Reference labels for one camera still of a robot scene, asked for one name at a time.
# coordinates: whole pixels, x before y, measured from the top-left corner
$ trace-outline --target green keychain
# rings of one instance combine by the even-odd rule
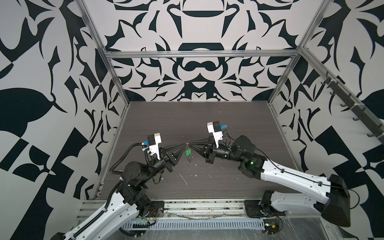
[[[190,166],[192,165],[192,160],[193,160],[193,155],[192,155],[192,150],[189,148],[189,145],[187,143],[187,150],[185,151],[185,156],[184,158],[187,160],[187,165]]]

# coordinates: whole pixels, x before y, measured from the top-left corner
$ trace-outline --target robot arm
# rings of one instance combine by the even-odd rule
[[[344,180],[337,175],[330,178],[306,174],[281,164],[275,163],[266,156],[254,153],[256,146],[244,135],[238,137],[229,146],[219,143],[223,140],[221,133],[225,125],[219,122],[209,122],[208,131],[213,135],[209,138],[191,142],[189,145],[205,158],[205,162],[213,164],[216,157],[240,162],[238,169],[249,178],[256,178],[275,182],[314,199],[310,204],[300,199],[300,204],[306,204],[327,221],[342,227],[349,227],[350,221],[350,195]],[[276,211],[285,211],[276,194],[265,194],[265,202],[272,203]]]
[[[61,239],[105,240],[117,230],[131,237],[142,235],[145,230],[128,233],[120,227],[138,216],[145,219],[151,205],[151,200],[145,194],[148,189],[145,183],[153,179],[156,174],[161,174],[164,169],[172,172],[172,166],[178,164],[186,147],[183,143],[159,148],[159,143],[161,143],[160,134],[153,134],[148,136],[147,141],[131,145],[117,164],[114,164],[109,170],[110,173],[121,176],[120,181],[109,194],[106,203],[83,223],[64,234]],[[114,171],[134,146],[142,146],[143,151],[146,151],[145,153],[153,156],[152,161],[147,161],[147,164],[132,161],[125,166],[124,171]],[[149,228],[154,224],[149,221],[147,223],[147,225],[140,225],[138,228]]]
[[[238,161],[240,162],[238,169],[249,178],[279,183],[315,199],[315,201],[309,202],[303,200],[301,195],[291,201],[293,204],[284,205],[279,200],[279,193],[265,191],[263,199],[256,206],[259,209],[258,212],[263,214],[264,217],[266,212],[272,215],[273,213],[290,210],[291,207],[309,207],[321,212],[321,216],[331,223],[342,227],[351,225],[349,193],[341,177],[331,175],[328,179],[275,163],[268,159],[267,156],[254,153],[256,146],[246,136],[238,137],[231,146],[221,144],[219,140],[223,139],[222,129],[225,129],[226,126],[220,125],[219,122],[209,122],[207,128],[212,136],[189,143],[189,146],[203,156],[207,163],[213,164],[216,157]],[[106,203],[79,226],[64,235],[54,236],[52,239],[58,237],[58,239],[65,240],[105,240],[118,229],[128,236],[142,235],[145,230],[128,233],[124,232],[120,227],[130,219],[138,216],[145,219],[151,204],[151,200],[145,194],[148,188],[145,183],[153,179],[156,174],[161,174],[165,168],[172,172],[172,166],[178,164],[186,148],[185,143],[159,148],[159,143],[161,143],[160,134],[153,134],[148,136],[147,141],[131,145],[120,160],[109,170],[110,173],[120,174],[121,176],[120,181],[109,194]],[[135,146],[143,147],[147,164],[132,161],[125,166],[124,171],[114,171],[116,166],[123,161]],[[152,161],[147,158],[147,154],[152,156]],[[256,213],[253,217],[263,216]],[[155,222],[150,223],[147,221],[147,225],[140,225],[137,228],[149,228],[149,226],[156,223],[156,220],[153,220]]]

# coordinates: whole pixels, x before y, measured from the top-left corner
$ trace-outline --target metal bracket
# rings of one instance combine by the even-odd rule
[[[98,186],[97,189],[96,189],[96,194],[95,194],[94,197],[92,198],[93,200],[95,200],[97,197],[100,196],[100,194],[101,194],[101,190],[103,189],[103,185],[104,185],[104,182],[100,182],[99,186]]]
[[[377,139],[384,144],[384,126],[383,122],[367,108],[367,106],[353,94],[340,80],[336,78],[322,63],[321,61],[306,48],[300,48],[299,54],[313,67],[313,69],[325,81],[322,84],[327,84],[333,92],[331,95],[337,95],[344,104],[342,107],[348,107],[355,115],[352,118],[354,121],[361,121],[370,131],[368,137],[377,137]]]

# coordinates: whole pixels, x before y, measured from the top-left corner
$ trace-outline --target dark wood tabletop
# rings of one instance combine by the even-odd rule
[[[132,102],[114,150],[111,164],[133,143],[159,132],[162,143],[169,146],[208,137],[207,122],[227,125],[228,134],[236,139],[246,135],[273,161],[295,168],[266,102]],[[265,190],[295,192],[272,182],[250,179],[237,169],[239,163],[216,159],[214,164],[192,151],[193,164],[182,157],[173,172],[167,170],[160,184],[147,183],[152,199],[253,198]],[[145,163],[141,147],[135,147],[116,168],[123,170],[129,161]],[[107,174],[100,199],[106,199],[118,182],[118,175]]]

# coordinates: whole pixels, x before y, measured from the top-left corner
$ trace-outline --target patterned backdrop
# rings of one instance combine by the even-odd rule
[[[109,51],[293,49],[321,0],[85,0]]]
[[[384,119],[384,2],[335,0],[309,50],[372,112]],[[273,103],[295,159],[304,171],[343,177],[357,191],[345,238],[384,237],[384,146],[301,58]],[[351,206],[357,195],[351,192]]]
[[[0,239],[74,225],[124,103],[72,0],[0,2]]]
[[[268,100],[289,57],[123,58],[112,64],[130,101]]]
[[[321,0],[86,0],[108,51],[295,49]],[[288,57],[114,59],[130,101],[268,100]]]

